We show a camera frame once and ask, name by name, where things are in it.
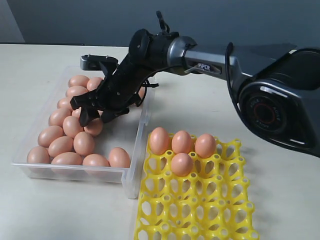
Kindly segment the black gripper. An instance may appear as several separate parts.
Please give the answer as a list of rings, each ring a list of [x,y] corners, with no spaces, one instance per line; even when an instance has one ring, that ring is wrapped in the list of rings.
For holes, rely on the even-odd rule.
[[[104,124],[130,112],[128,101],[138,91],[143,81],[160,70],[160,61],[154,57],[139,57],[128,53],[121,63],[111,56],[98,56],[102,63],[116,65],[114,73],[96,90],[73,96],[73,110],[81,108],[79,124],[86,127],[92,120],[101,118]]]

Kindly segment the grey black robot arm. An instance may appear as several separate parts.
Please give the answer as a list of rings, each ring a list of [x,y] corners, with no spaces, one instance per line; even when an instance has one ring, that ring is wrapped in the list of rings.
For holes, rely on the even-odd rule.
[[[82,58],[83,70],[101,70],[98,88],[74,96],[80,124],[105,123],[139,105],[138,91],[159,72],[204,74],[225,80],[243,124],[259,138],[282,148],[320,155],[320,50],[293,44],[204,47],[191,37],[145,29],[132,37],[122,62],[113,57]]]

